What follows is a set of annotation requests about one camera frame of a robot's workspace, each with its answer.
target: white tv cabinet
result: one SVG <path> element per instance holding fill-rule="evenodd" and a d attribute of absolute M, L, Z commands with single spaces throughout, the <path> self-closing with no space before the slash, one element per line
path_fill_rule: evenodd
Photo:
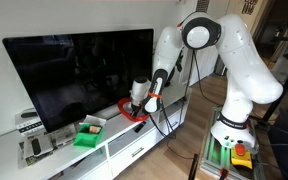
<path fill-rule="evenodd" d="M 163 91 L 166 114 L 173 129 L 184 122 L 191 89 L 187 91 L 187 100 L 180 119 L 185 86 L 172 83 Z M 169 130 L 162 112 L 153 114 L 155 122 L 165 134 Z M 63 172 L 59 179 L 114 179 L 136 159 L 151 149 L 164 137 L 150 120 L 138 132 L 133 123 L 119 114 L 107 121 L 103 136 L 96 148 L 69 145 L 57 150 L 53 155 L 36 164 L 18 168 L 18 143 L 22 141 L 17 131 L 0 136 L 0 179 L 49 179 Z"/>

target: cabinet drawer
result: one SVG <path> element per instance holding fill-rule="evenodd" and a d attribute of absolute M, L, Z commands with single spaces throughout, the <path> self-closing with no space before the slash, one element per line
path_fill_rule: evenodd
<path fill-rule="evenodd" d="M 113 177 L 116 177 L 122 170 L 152 148 L 156 144 L 156 134 L 156 130 L 154 129 L 125 150 L 115 155 L 111 159 Z"/>
<path fill-rule="evenodd" d="M 112 179 L 111 173 L 109 173 L 108 163 L 104 163 L 98 168 L 91 171 L 86 176 L 82 177 L 81 180 L 92 180 L 92 179 L 101 179 L 101 180 L 109 180 Z"/>

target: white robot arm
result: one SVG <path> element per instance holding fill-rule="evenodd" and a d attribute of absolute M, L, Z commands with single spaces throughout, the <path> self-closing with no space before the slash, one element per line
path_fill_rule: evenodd
<path fill-rule="evenodd" d="M 144 111 L 159 110 L 162 90 L 183 46 L 192 50 L 215 45 L 228 69 L 228 89 L 212 135 L 222 146 L 232 148 L 241 143 L 247 149 L 255 146 L 255 137 L 247 127 L 252 101 L 267 104 L 282 94 L 283 88 L 259 57 L 243 20 L 234 14 L 214 21 L 206 13 L 194 13 L 181 23 L 182 28 L 163 30 L 154 55 L 154 76 L 148 96 L 142 102 Z"/>

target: floor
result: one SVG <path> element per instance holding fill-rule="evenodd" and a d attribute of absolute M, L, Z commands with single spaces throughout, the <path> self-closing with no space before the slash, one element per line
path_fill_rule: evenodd
<path fill-rule="evenodd" d="M 223 104 L 226 96 L 227 80 L 225 76 L 210 75 L 201 81 L 203 94 L 216 104 Z M 205 126 L 208 123 L 212 107 L 216 106 L 210 102 L 200 91 L 199 84 L 191 86 L 192 96 L 185 117 L 185 122 L 178 129 L 175 140 L 164 139 L 136 162 L 124 170 L 117 180 L 127 179 L 187 179 L 191 167 L 191 159 L 194 153 L 198 154 L 202 146 L 202 139 L 205 133 Z M 281 103 L 281 107 L 288 107 L 288 94 Z M 262 117 L 269 105 L 254 104 L 253 116 Z M 278 116 L 277 111 L 271 116 L 270 123 Z M 266 136 L 267 129 L 258 129 L 258 136 L 261 137 L 262 160 L 267 179 L 282 179 L 277 166 L 269 141 Z"/>

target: black tv screen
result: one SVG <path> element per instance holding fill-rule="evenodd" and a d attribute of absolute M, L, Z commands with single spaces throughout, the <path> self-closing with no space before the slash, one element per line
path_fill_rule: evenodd
<path fill-rule="evenodd" d="M 129 97 L 152 76 L 153 30 L 12 37 L 3 44 L 46 130 Z"/>

